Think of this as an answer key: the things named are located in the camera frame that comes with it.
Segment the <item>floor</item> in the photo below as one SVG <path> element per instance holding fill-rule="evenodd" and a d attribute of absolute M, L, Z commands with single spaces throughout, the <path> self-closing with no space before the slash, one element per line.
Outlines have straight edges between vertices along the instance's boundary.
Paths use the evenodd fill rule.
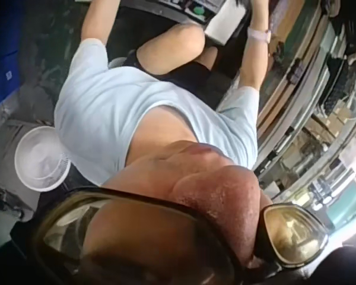
<path fill-rule="evenodd" d="M 77 4 L 74 0 L 23 1 L 18 56 L 21 87 L 14 94 L 19 107 L 14 118 L 26 122 L 53 123 L 53 109 L 80 42 L 80 28 L 87 9 L 87 4 Z M 120 9 L 107 44 L 109 59 L 126 56 L 130 50 L 172 25 L 174 22 L 162 17 Z M 213 106 L 220 101 L 220 96 L 229 86 L 230 77 L 240 66 L 242 54 L 239 51 L 244 43 L 244 39 L 233 39 L 228 47 L 222 48 L 224 56 L 218 64 L 222 73 L 218 73 L 213 80 L 217 87 L 207 88 L 214 99 Z M 76 170 L 73 172 L 67 181 L 69 187 L 85 183 Z M 15 218 L 0 213 L 0 246 L 9 240 L 9 231 L 15 222 Z"/>

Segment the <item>white wristwatch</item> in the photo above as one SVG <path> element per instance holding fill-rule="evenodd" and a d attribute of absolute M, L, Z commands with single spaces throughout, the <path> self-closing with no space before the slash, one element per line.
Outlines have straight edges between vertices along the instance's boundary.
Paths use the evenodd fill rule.
<path fill-rule="evenodd" d="M 261 42 L 270 43 L 272 38 L 272 32 L 269 30 L 267 30 L 266 32 L 256 31 L 252 28 L 248 28 L 248 37 L 260 40 Z"/>

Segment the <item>light blue t-shirt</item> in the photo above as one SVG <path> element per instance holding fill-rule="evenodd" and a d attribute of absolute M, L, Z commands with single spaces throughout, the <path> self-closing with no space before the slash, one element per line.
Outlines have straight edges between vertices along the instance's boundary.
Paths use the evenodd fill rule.
<path fill-rule="evenodd" d="M 133 67 L 109 69 L 106 48 L 97 39 L 84 40 L 71 62 L 55 109 L 55 127 L 71 162 L 101 185 L 125 167 L 138 124 L 157 106 L 177 110 L 198 142 L 218 147 L 237 165 L 253 167 L 257 90 L 231 90 L 215 112 L 173 83 Z"/>

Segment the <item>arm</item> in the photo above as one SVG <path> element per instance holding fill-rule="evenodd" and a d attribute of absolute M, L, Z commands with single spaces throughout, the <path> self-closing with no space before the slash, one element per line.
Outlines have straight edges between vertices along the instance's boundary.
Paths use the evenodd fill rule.
<path fill-rule="evenodd" d="M 107 44 L 120 0 L 93 0 L 84 18 L 81 40 L 99 39 Z"/>
<path fill-rule="evenodd" d="M 252 0 L 250 28 L 267 31 L 269 28 L 269 0 Z M 240 68 L 240 87 L 260 90 L 268 69 L 268 44 L 248 38 Z"/>

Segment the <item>person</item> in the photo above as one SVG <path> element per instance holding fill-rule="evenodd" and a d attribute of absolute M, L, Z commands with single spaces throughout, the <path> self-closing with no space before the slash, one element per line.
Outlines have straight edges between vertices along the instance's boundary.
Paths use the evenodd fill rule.
<path fill-rule="evenodd" d="M 249 266 L 260 209 L 271 203 L 251 171 L 268 65 L 269 0 L 252 0 L 240 85 L 216 112 L 193 95 L 217 55 L 216 48 L 204 48 L 204 31 L 196 24 L 176 25 L 122 66 L 108 67 L 105 45 L 118 6 L 119 0 L 93 0 L 85 17 L 55 109 L 67 155 L 93 184 L 206 215 Z M 115 210 L 109 206 L 96 219 L 104 226 L 91 231 L 88 251 L 96 245 L 105 250 Z"/>

